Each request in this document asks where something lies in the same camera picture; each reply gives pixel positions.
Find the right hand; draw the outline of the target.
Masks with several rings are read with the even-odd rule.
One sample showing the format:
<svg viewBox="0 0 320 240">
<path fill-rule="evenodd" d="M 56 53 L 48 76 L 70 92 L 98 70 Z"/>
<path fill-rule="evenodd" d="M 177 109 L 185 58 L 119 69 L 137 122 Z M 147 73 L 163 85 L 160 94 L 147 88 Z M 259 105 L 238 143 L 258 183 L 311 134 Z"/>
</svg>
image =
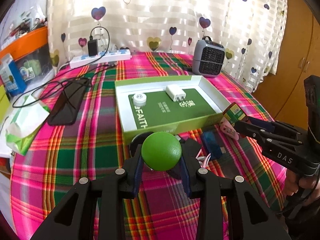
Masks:
<svg viewBox="0 0 320 240">
<path fill-rule="evenodd" d="M 299 187 L 304 189 L 313 189 L 313 187 L 316 186 L 311 196 L 303 203 L 304 206 L 307 206 L 318 200 L 320 197 L 319 181 L 318 183 L 316 183 L 316 181 L 317 176 L 299 178 L 297 174 L 287 170 L 283 192 L 287 196 L 292 196 L 294 193 L 298 192 Z"/>
</svg>

